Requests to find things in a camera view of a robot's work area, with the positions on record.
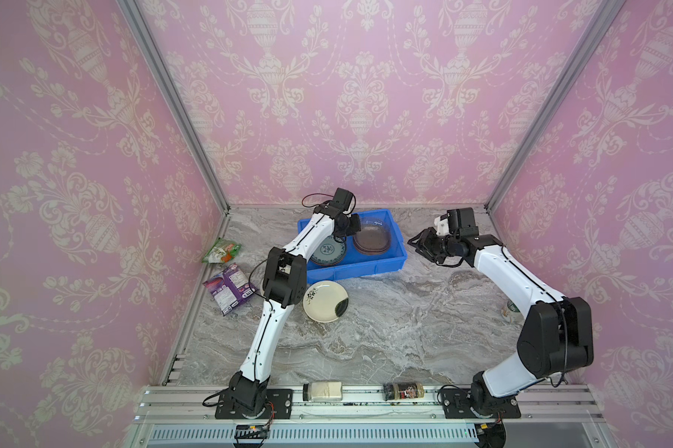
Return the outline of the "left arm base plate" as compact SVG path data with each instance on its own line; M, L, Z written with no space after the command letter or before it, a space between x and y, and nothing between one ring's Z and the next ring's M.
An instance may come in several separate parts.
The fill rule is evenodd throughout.
M267 419L288 420L291 418L294 392L289 388L268 388L255 396L237 392L224 392L215 407L217 420Z

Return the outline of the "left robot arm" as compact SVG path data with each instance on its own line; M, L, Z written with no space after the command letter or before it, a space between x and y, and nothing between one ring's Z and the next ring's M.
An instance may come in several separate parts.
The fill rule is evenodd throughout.
M360 231L360 217L353 212L355 205L353 193L336 189L330 199L315 205L308 224L292 241L269 251L259 325L243 364L224 392L226 404L236 413L256 417L266 408L267 387L280 335L308 288L308 261L327 237L344 239Z

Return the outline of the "brown tinted glass plate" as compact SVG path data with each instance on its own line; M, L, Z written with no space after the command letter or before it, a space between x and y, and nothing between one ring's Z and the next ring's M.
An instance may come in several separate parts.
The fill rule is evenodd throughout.
M392 226L386 220L363 218L360 231L353 235L353 245L364 255L384 254L392 246Z

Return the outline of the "white plate black accent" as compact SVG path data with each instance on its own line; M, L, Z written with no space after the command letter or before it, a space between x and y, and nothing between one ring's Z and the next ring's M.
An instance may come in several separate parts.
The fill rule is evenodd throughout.
M349 295L339 283L321 281L308 287L302 305L311 320L331 323L346 313L349 307Z

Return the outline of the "blue patterned ceramic plate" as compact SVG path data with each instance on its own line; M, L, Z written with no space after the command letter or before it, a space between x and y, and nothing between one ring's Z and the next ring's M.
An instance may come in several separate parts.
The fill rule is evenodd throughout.
M321 267L335 266L346 257L347 245L343 239L329 236L310 257L310 261Z

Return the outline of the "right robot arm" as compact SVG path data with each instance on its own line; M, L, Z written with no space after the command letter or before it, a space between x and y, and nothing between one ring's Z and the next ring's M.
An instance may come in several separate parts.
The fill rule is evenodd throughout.
M473 209L447 211L407 243L437 266L446 267L448 258L459 259L452 268L467 263L491 279L524 317L515 353L473 377L469 395L476 414L498 414L526 388L592 365L590 304L549 286L497 237L481 233Z

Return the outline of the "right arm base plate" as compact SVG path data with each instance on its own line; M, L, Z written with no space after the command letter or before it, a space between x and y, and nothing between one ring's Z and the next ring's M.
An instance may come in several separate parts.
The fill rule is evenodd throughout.
M515 396L495 398L482 388L475 392L446 385L435 392L447 419L519 419L521 409Z

